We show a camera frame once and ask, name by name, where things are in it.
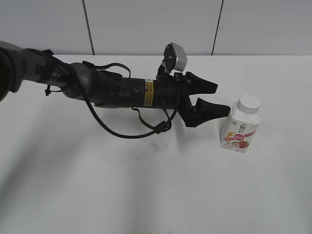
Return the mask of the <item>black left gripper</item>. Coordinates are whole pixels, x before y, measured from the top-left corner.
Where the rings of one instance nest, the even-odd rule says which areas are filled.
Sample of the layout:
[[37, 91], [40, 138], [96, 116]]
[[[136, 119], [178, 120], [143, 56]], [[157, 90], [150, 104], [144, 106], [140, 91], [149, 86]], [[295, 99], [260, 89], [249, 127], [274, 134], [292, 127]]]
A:
[[197, 127], [207, 121], [227, 117], [230, 106], [210, 103], [198, 98], [195, 106], [190, 95], [214, 94], [216, 83], [204, 80], [191, 72], [165, 75], [153, 81], [153, 108], [175, 110], [187, 127]]

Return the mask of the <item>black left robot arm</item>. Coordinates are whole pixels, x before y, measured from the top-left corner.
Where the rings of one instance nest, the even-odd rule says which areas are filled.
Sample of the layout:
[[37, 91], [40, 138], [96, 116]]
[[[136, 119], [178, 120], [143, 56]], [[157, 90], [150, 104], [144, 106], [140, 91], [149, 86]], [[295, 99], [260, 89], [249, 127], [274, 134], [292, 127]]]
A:
[[152, 108], [178, 112], [187, 127], [226, 117], [230, 108], [191, 95], [214, 94], [217, 84], [185, 72], [186, 54], [181, 46], [169, 43], [153, 80], [123, 77], [110, 72], [108, 65], [90, 62], [67, 64], [50, 50], [23, 49], [7, 42], [0, 44], [1, 97], [15, 93], [25, 80], [58, 87], [69, 98], [89, 100], [100, 108]]

